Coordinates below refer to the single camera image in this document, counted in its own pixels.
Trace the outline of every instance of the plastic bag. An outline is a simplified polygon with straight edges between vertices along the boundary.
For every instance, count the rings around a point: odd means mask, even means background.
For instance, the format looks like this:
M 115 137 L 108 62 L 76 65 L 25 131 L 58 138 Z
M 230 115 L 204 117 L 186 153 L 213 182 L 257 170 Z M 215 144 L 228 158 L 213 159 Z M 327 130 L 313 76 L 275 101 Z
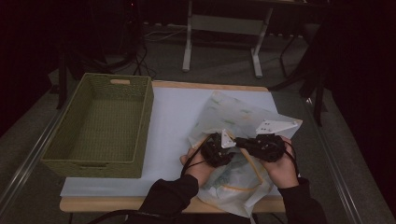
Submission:
M 214 91 L 204 106 L 189 140 L 198 148 L 214 132 L 225 129 L 234 137 L 254 138 L 256 129 L 265 120 L 297 121 L 298 126 L 278 134 L 291 138 L 301 126 L 301 121 L 248 105 L 238 99 Z M 247 151 L 233 147 L 232 161 L 217 168 L 206 184 L 200 188 L 198 198 L 226 212 L 250 217 L 254 204 L 268 194 L 274 184 L 260 162 Z

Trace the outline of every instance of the white metal desk leg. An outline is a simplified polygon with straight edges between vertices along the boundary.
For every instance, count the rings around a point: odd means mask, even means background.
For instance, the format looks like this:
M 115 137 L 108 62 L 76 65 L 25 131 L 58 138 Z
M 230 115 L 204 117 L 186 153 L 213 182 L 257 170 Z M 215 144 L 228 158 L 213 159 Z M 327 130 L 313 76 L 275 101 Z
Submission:
M 186 42 L 186 49 L 184 50 L 184 59 L 183 59 L 183 72 L 190 71 L 190 62 L 191 62 L 191 16 L 192 16 L 192 1 L 189 1 L 189 15 L 187 18 L 187 42 Z
M 265 15 L 265 21 L 262 23 L 262 30 L 260 31 L 259 41 L 257 42 L 256 47 L 254 49 L 251 49 L 251 58 L 253 61 L 254 74 L 257 78 L 262 78 L 262 66 L 260 65 L 259 51 L 262 47 L 262 41 L 264 40 L 265 32 L 267 31 L 272 12 L 273 9 L 271 7 L 268 8 L 267 14 Z

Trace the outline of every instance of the gray carpet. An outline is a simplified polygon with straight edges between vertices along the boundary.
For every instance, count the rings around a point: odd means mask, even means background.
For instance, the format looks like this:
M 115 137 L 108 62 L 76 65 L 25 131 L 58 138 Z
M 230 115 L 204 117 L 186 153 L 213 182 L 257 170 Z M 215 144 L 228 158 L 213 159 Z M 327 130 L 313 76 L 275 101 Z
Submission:
M 147 33 L 157 28 L 147 27 Z M 179 28 L 166 28 L 165 31 L 177 31 Z M 281 36 L 268 36 L 264 39 L 260 53 L 264 78 L 254 77 L 250 60 L 249 46 L 254 43 L 251 36 L 217 36 L 213 41 L 210 33 L 195 33 L 189 73 L 181 71 L 185 35 L 181 32 L 164 38 L 166 34 L 148 35 L 146 64 L 142 64 L 142 74 L 153 76 L 158 80 L 186 81 L 198 83 L 218 83 L 247 86 L 272 86 L 285 78 L 277 60 L 280 51 L 287 44 Z M 306 44 L 297 39 L 285 55 L 287 71 L 291 72 L 299 62 Z M 142 57 L 145 51 L 140 50 Z M 136 68 L 131 64 L 118 74 L 131 75 Z M 57 71 L 49 74 L 56 83 Z M 76 84 L 69 78 L 69 86 Z M 301 83 L 293 84 L 280 92 L 274 93 L 279 113 L 302 119 L 304 123 L 314 124 L 310 116 L 310 107 L 304 106 L 304 100 L 297 92 Z M 330 160 L 335 160 L 341 181 L 347 185 L 344 192 L 353 198 L 361 220 L 355 223 L 395 223 L 393 216 L 382 199 L 376 184 L 342 115 L 332 100 L 331 93 L 324 96 L 326 110 L 322 112 L 322 128 L 303 125 L 293 138 L 298 148 L 299 167 L 302 176 L 310 179 L 312 195 L 320 201 L 330 223 L 350 223 L 339 190 L 334 184 L 329 166 L 329 153 L 316 148 L 323 144 L 331 149 Z M 14 173 L 32 150 L 46 125 L 57 113 L 57 95 L 44 95 L 1 139 L 0 151 L 0 190 L 3 192 L 12 180 Z M 309 139 L 303 136 L 323 136 L 325 139 Z M 57 176 L 46 166 L 38 163 L 19 192 L 14 203 L 10 204 L 1 223 L 66 223 L 69 215 L 59 209 L 60 191 L 64 178 Z M 73 223 L 86 223 L 99 214 L 75 214 Z M 276 214 L 286 223 L 284 214 Z M 260 223 L 280 223 L 270 214 L 259 214 Z M 107 223 L 121 223 L 122 217 L 109 220 Z

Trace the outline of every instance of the black long-sleeved shirt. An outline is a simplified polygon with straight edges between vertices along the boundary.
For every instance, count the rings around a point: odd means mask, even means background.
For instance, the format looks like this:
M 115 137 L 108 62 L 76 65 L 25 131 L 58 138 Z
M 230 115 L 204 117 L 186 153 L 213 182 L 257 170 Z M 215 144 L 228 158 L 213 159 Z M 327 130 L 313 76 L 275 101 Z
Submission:
M 327 223 L 321 205 L 311 198 L 309 181 L 299 178 L 300 185 L 289 189 L 279 189 L 283 196 L 289 224 Z M 190 199 L 198 193 L 198 181 L 192 175 L 183 175 L 175 181 L 158 180 L 151 187 L 139 211 L 177 216 L 190 204 Z M 165 224 L 171 220 L 133 216 L 133 223 Z

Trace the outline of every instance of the green basket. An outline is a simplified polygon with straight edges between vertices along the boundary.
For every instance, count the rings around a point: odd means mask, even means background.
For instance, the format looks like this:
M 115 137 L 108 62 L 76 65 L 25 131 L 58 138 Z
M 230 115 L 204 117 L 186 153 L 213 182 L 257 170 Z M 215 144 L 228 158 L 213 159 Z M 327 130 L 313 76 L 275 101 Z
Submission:
M 150 77 L 85 74 L 41 161 L 61 176 L 141 177 L 153 99 Z

